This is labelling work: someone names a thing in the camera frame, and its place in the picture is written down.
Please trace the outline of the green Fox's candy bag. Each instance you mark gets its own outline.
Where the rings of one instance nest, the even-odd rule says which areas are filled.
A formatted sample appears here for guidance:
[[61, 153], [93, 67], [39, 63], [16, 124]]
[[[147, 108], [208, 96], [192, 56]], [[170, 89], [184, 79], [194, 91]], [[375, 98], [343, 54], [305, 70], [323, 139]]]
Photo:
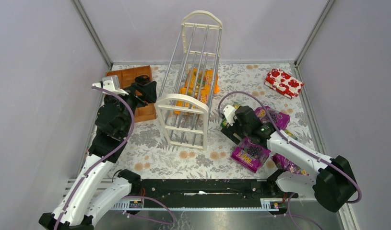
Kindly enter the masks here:
[[220, 124], [220, 126], [221, 126], [222, 128], [224, 128], [224, 127], [227, 126], [227, 124], [228, 124], [227, 119], [226, 119], [226, 118], [223, 118], [223, 119], [222, 119], [222, 122], [221, 122], [221, 124]]

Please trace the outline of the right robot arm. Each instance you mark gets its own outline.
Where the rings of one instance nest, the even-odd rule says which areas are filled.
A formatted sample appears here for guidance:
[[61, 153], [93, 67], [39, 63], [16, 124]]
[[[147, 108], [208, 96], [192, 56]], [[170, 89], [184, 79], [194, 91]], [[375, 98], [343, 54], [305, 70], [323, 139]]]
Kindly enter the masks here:
[[232, 140], [248, 138], [252, 143], [279, 154], [296, 164], [305, 174], [293, 174], [285, 170], [275, 182], [283, 192], [313, 197], [326, 210], [337, 212], [361, 192], [349, 161], [330, 156], [305, 147], [290, 138], [272, 121], [262, 122], [249, 106], [235, 108], [227, 105], [222, 110], [226, 125], [222, 132]]

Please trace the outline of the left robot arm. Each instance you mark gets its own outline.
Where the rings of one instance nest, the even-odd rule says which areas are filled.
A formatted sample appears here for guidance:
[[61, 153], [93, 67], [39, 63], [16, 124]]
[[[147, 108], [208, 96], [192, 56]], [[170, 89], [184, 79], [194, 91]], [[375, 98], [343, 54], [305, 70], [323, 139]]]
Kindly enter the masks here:
[[47, 230], [92, 230], [99, 220], [123, 197], [140, 191], [140, 176], [122, 170], [100, 195], [94, 196], [104, 176], [117, 162], [135, 126], [135, 109], [156, 102], [156, 81], [134, 81], [121, 88], [116, 75], [104, 77], [92, 89], [104, 94], [98, 109], [96, 135], [85, 163], [54, 211], [43, 213], [39, 224]]

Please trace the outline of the purple grape candy bag front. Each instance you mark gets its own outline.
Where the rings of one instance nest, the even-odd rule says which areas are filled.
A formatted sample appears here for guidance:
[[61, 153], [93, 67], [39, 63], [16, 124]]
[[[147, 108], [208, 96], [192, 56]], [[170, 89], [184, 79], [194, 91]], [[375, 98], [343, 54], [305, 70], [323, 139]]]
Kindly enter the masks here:
[[271, 151], [244, 138], [233, 150], [231, 158], [253, 173], [268, 160]]

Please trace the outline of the purple grape candy bag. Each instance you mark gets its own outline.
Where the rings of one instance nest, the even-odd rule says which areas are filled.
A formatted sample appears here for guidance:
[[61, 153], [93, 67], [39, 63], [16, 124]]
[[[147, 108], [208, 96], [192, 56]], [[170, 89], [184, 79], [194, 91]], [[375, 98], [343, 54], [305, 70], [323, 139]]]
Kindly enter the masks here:
[[275, 125], [281, 130], [286, 130], [290, 122], [289, 115], [279, 112], [275, 109], [272, 109], [269, 106], [264, 106], [264, 108], [258, 107], [254, 110], [254, 113], [262, 123], [270, 122], [269, 119], [270, 116], [273, 122], [275, 123]]
[[268, 160], [271, 151], [244, 138], [233, 150], [231, 158], [253, 173]]
[[309, 176], [309, 173], [306, 170], [303, 170], [301, 167], [280, 154], [276, 153], [272, 155], [271, 159], [278, 169], [286, 170], [293, 174]]

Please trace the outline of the purple grape candy bag upper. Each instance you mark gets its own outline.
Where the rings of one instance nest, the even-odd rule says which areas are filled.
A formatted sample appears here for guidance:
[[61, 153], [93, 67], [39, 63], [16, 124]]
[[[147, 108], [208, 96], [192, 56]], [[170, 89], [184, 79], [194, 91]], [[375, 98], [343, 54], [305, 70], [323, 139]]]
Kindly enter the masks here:
[[289, 115], [279, 112], [275, 109], [272, 109], [269, 106], [264, 106], [264, 108], [258, 107], [254, 110], [254, 113], [262, 123], [270, 122], [269, 119], [270, 116], [273, 122], [275, 123], [275, 125], [281, 130], [286, 130], [290, 122]]

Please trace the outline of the cream and metal shelf rack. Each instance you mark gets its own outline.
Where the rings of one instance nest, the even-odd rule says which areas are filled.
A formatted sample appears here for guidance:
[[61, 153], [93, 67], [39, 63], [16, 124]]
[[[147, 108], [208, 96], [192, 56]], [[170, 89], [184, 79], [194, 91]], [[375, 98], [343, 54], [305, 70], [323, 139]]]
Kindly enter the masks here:
[[207, 150], [212, 100], [218, 90], [222, 21], [196, 10], [180, 32], [155, 103], [157, 120], [169, 145]]

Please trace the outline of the purple grape candy bag right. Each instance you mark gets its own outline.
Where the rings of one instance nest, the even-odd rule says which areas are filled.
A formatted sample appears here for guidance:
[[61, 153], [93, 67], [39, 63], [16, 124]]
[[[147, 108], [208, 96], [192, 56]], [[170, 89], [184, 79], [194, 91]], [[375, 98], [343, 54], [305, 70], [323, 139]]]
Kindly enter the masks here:
[[276, 153], [272, 155], [271, 159], [278, 169], [286, 170], [293, 174], [309, 176], [309, 173], [306, 170], [303, 170], [301, 167], [280, 154]]

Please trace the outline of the brown wooden compartment tray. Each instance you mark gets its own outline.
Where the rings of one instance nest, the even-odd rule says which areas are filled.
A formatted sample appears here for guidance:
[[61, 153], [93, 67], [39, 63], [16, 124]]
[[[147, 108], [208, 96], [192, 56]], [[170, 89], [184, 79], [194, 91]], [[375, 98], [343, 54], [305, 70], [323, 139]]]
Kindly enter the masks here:
[[[135, 82], [135, 78], [141, 75], [146, 75], [150, 80], [152, 70], [150, 66], [141, 66], [134, 68], [124, 68], [122, 70], [113, 70], [106, 73], [106, 76], [117, 75], [121, 88], [126, 88]], [[143, 122], [156, 119], [156, 111], [154, 104], [151, 103], [146, 107], [138, 107], [135, 110], [135, 122]]]

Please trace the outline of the red white heart bag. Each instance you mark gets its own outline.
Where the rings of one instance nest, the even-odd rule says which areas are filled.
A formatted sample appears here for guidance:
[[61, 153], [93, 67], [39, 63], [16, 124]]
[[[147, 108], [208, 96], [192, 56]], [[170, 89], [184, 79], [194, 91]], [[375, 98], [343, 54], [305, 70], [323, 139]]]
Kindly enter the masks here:
[[267, 73], [265, 85], [279, 94], [293, 99], [299, 96], [305, 84], [282, 69], [272, 69]]

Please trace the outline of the floral table mat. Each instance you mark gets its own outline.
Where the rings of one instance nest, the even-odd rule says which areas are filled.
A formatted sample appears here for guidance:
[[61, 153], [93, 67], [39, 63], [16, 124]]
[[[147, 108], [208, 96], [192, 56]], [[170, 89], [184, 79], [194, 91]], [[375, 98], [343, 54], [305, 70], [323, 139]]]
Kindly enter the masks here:
[[126, 148], [118, 161], [105, 174], [111, 178], [118, 170], [128, 169], [143, 179], [254, 179], [267, 178], [277, 170], [268, 159], [257, 172], [251, 172], [231, 158], [236, 145], [221, 133], [221, 119], [217, 111], [220, 100], [224, 104], [245, 104], [256, 108], [264, 103], [290, 116], [288, 131], [309, 148], [314, 148], [308, 116], [300, 97], [288, 99], [264, 85], [267, 73], [281, 69], [292, 74], [292, 65], [220, 64], [217, 93], [210, 113], [207, 150], [169, 145], [157, 120], [135, 125]]

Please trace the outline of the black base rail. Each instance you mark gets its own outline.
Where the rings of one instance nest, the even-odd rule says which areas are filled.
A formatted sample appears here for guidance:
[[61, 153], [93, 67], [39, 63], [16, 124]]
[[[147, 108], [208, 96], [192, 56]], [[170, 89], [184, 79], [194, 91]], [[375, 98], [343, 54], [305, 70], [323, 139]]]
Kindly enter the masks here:
[[256, 179], [143, 179], [132, 184], [129, 194], [150, 197], [145, 208], [257, 209], [273, 199], [279, 203], [292, 194], [283, 192], [273, 180]]

